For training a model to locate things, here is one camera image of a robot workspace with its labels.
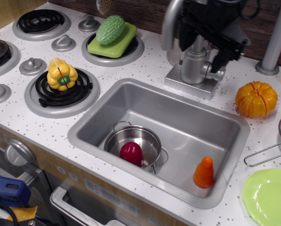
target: play kitchen countertop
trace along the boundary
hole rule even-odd
[[[281,157],[256,167],[246,166],[243,159],[277,143],[278,124],[281,119],[281,67],[277,75],[264,76],[256,72],[256,60],[243,57],[238,62],[230,62],[223,81],[220,82],[215,95],[208,101],[164,86],[164,78],[173,66],[167,61],[166,52],[161,49],[159,34],[138,29],[137,35],[145,45],[144,52],[139,59],[119,67],[96,66],[81,56],[81,45],[90,34],[81,32],[78,24],[89,15],[50,3],[42,5],[39,9],[54,9],[68,15],[72,25],[66,34],[76,41],[76,47],[69,52],[55,52],[51,49],[54,39],[36,42],[24,41],[13,34],[12,24],[0,29],[0,39],[16,45],[21,55],[18,65],[13,70],[0,76],[0,84],[8,85],[12,90],[10,98],[0,104],[0,126],[20,137],[32,140],[33,143],[44,147],[52,154],[108,181],[188,225],[257,225],[249,216],[242,199],[244,182],[257,170],[281,169]],[[98,98],[103,96],[116,81],[133,78],[244,118],[250,125],[250,135],[222,201],[211,209],[196,208],[126,171],[72,146],[67,139],[67,133],[85,112],[63,119],[49,119],[35,115],[28,109],[24,101],[24,92],[34,77],[20,74],[19,66],[31,57],[43,59],[47,64],[51,59],[58,57],[74,67],[91,72],[97,78],[100,86]],[[278,94],[275,110],[264,118],[250,119],[241,115],[234,102],[237,90],[252,81],[266,82]],[[281,152],[278,147],[275,147],[270,152],[259,155],[257,161],[278,154]]]

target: blue object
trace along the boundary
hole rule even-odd
[[[26,206],[31,191],[22,180],[0,177],[0,203],[9,207]]]

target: orange carrot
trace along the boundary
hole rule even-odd
[[[206,156],[198,164],[193,181],[199,187],[209,187],[212,185],[214,177],[213,161],[209,156]]]

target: green bitter melon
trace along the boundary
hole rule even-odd
[[[102,45],[114,42],[125,29],[125,21],[121,16],[109,16],[98,28],[96,40]]]

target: toy yellow bell pepper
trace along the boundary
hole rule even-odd
[[[55,58],[48,66],[47,81],[51,88],[65,91],[74,86],[78,79],[78,73],[71,65],[64,60]]]

